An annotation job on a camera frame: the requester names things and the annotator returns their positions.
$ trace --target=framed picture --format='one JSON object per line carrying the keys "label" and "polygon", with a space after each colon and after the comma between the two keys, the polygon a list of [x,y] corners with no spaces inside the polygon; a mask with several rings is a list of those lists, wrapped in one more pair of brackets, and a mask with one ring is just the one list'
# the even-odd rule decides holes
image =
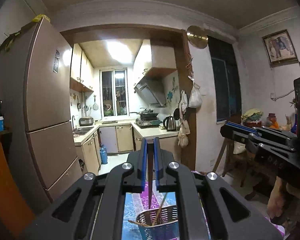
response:
{"label": "framed picture", "polygon": [[262,39],[265,43],[271,66],[281,62],[298,60],[287,30],[272,33],[262,37]]}

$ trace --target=kettle handle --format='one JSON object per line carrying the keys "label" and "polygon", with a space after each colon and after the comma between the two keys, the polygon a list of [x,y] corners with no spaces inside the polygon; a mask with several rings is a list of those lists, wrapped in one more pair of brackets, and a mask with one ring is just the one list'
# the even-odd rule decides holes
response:
{"label": "kettle handle", "polygon": [[168,129],[168,126],[165,125],[165,122],[168,120],[169,116],[167,116],[165,119],[163,119],[162,123],[163,123],[163,126],[165,127],[165,129]]}

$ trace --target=refrigerator sticker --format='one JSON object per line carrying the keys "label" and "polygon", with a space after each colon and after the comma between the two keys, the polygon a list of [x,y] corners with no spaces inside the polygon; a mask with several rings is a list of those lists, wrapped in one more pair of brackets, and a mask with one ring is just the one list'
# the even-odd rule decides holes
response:
{"label": "refrigerator sticker", "polygon": [[60,60],[60,52],[57,50],[56,51],[56,56],[54,57],[54,64],[53,64],[53,71],[55,73],[58,73],[59,69],[59,60]]}

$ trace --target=window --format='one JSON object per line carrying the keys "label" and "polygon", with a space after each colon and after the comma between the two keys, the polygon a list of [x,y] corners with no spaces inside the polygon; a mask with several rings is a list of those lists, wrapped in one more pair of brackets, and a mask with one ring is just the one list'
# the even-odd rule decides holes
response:
{"label": "window", "polygon": [[241,91],[237,62],[231,44],[209,37],[217,97],[217,122],[241,122]]}
{"label": "window", "polygon": [[127,70],[101,71],[102,116],[129,115]]}

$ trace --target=plastic basket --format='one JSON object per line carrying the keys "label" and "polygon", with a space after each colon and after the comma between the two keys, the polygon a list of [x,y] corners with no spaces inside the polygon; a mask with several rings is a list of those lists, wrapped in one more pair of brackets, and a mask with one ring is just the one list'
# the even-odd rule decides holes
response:
{"label": "plastic basket", "polygon": [[[136,221],[144,225],[152,225],[157,211],[158,208],[144,211],[137,216]],[[154,226],[138,225],[138,227],[142,240],[169,240],[179,237],[177,206],[163,207]]]}

